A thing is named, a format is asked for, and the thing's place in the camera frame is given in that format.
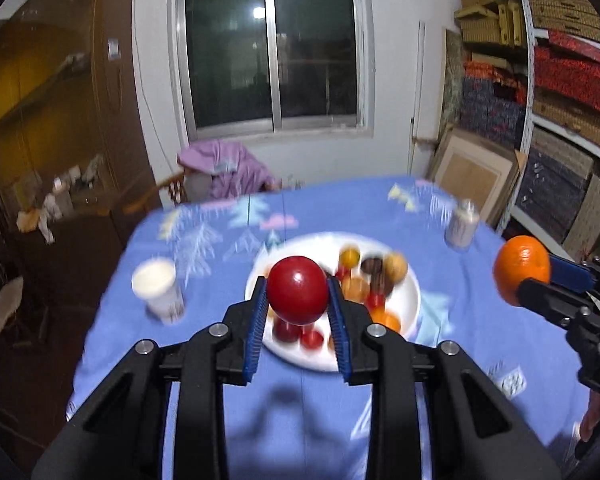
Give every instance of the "metal screw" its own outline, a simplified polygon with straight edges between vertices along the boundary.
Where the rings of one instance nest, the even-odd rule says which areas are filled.
[[[149,341],[148,339],[142,339],[142,341],[138,341],[135,346],[136,352],[142,355],[150,354],[152,351],[154,351],[154,347],[154,342]]]
[[[440,349],[447,355],[456,355],[460,351],[460,347],[455,341],[443,341],[440,343]]]
[[[384,325],[380,325],[378,323],[373,323],[366,327],[366,333],[368,333],[371,337],[382,337],[386,334],[386,328]]]
[[[213,323],[213,325],[211,325],[209,327],[209,333],[213,337],[222,337],[223,335],[226,335],[228,332],[229,332],[229,327],[227,325],[225,325],[224,323]]]

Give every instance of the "paper cup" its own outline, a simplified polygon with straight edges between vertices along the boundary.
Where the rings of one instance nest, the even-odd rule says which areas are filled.
[[[163,323],[175,323],[183,316],[184,301],[172,260],[152,258],[142,263],[131,277],[131,288]]]

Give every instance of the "white plate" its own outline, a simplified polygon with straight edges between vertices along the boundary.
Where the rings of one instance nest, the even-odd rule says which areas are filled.
[[[263,275],[266,269],[282,258],[296,255],[306,256],[321,267],[335,272],[340,249],[349,244],[357,245],[360,248],[362,259],[373,254],[384,255],[392,250],[376,240],[349,233],[318,233],[293,238],[270,253],[261,254],[256,259],[247,280],[244,291],[245,299],[248,300],[251,297],[258,276]],[[409,255],[405,254],[405,258],[408,261]],[[389,296],[386,309],[400,319],[401,333],[406,338],[415,326],[420,309],[420,286],[411,266],[409,266],[404,281],[396,286]],[[315,327],[324,335],[324,344],[319,350],[307,351],[300,346],[299,342],[292,344],[278,342],[272,335],[273,320],[269,317],[267,317],[262,341],[264,346],[274,354],[299,367],[321,372],[337,372],[336,357],[327,348],[327,340],[331,335],[331,329],[326,313],[315,322]]]

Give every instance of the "human hand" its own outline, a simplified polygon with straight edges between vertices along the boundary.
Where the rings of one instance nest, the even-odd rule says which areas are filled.
[[[589,409],[580,424],[580,439],[588,442],[596,424],[600,422],[600,394],[593,390],[589,393]]]

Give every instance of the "table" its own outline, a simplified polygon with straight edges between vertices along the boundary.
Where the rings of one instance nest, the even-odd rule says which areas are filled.
[[[447,247],[443,232],[453,207],[432,184],[395,176],[152,213],[132,235],[102,297],[68,414],[139,339],[174,344],[221,320],[227,306],[244,299],[259,251],[299,235],[351,232],[403,252],[413,267],[422,306],[410,340],[460,343],[567,467],[588,399],[576,381],[578,357],[563,330],[499,298],[491,267],[502,240],[491,228],[481,224],[467,251]],[[150,317],[131,291],[133,270],[152,256],[176,259],[187,310],[174,326]],[[171,477],[176,402],[174,388],[164,478]],[[232,479],[363,478],[369,386],[346,386],[337,374],[295,368],[263,349],[253,383],[225,386],[224,405]]]

